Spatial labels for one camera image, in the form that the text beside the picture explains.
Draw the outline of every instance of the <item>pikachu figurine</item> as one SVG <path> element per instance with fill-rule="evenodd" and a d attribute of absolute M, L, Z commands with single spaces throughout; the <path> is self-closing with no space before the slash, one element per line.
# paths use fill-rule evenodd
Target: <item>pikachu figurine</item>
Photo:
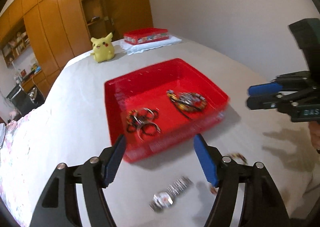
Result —
<path fill-rule="evenodd" d="M 93 43 L 93 53 L 91 53 L 91 55 L 93 56 L 94 60 L 98 63 L 113 59 L 115 57 L 115 48 L 111 43 L 112 37 L 113 34 L 110 33 L 105 38 L 91 39 L 91 42 Z"/>

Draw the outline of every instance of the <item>red plastic box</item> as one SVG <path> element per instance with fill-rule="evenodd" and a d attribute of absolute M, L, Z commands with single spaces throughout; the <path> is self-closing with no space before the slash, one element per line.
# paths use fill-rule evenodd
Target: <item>red plastic box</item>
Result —
<path fill-rule="evenodd" d="M 124 41 L 131 45 L 144 44 L 169 39 L 168 30 L 157 28 L 146 28 L 134 30 L 124 34 Z"/>
<path fill-rule="evenodd" d="M 167 90 L 175 93 L 196 92 L 207 100 L 202 113 L 188 113 L 188 120 L 167 97 Z M 208 130 L 223 119 L 229 97 L 210 79 L 194 67 L 176 58 L 151 65 L 105 82 L 105 104 L 111 144 L 120 134 L 127 138 L 124 160 L 136 162 L 159 153 L 196 134 Z M 154 137 L 128 133 L 126 118 L 129 111 L 149 108 L 159 112 L 154 122 L 161 133 Z"/>

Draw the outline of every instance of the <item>white table surface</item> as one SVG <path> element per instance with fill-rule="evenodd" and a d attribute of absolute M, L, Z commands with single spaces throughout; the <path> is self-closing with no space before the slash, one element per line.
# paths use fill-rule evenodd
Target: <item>white table surface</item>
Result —
<path fill-rule="evenodd" d="M 245 106 L 250 85 L 266 81 L 244 65 L 212 49 L 184 40 L 183 43 L 131 56 L 116 47 L 115 59 L 97 64 L 86 57 L 66 67 L 45 103 L 51 114 L 41 132 L 44 140 L 37 153 L 39 185 L 32 186 L 35 206 L 44 185 L 58 163 L 83 164 L 110 146 L 104 105 L 105 81 L 172 58 L 182 58 L 208 76 L 231 98 L 225 120 L 204 132 L 209 145 L 224 155 L 243 154 L 249 165 L 262 161 L 273 177 L 291 213 L 304 193 L 318 160 L 305 123 L 291 123 L 289 116 L 273 110 L 250 111 Z M 194 186 L 177 199 L 174 207 L 156 214 L 148 206 L 153 194 L 165 190 L 181 175 Z M 81 186 L 77 187 L 83 226 L 90 226 Z M 214 202 L 191 140 L 140 162 L 122 162 L 113 184 L 104 191 L 113 218 L 121 227 L 204 225 Z M 232 226 L 238 226 L 243 186 L 239 188 Z"/>

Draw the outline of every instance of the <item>wristwatch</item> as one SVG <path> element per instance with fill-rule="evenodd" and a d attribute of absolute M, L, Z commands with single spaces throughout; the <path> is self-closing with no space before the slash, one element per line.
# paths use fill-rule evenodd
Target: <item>wristwatch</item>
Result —
<path fill-rule="evenodd" d="M 182 176 L 170 185 L 166 191 L 154 194 L 153 201 L 150 202 L 149 206 L 155 212 L 161 212 L 164 208 L 171 207 L 175 203 L 176 197 L 192 184 L 189 178 Z"/>

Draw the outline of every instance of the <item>human hand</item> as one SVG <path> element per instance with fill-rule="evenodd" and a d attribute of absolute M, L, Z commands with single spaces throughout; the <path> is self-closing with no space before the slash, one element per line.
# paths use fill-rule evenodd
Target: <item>human hand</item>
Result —
<path fill-rule="evenodd" d="M 320 124 L 317 122 L 309 122 L 309 130 L 311 143 L 317 150 L 320 149 Z"/>

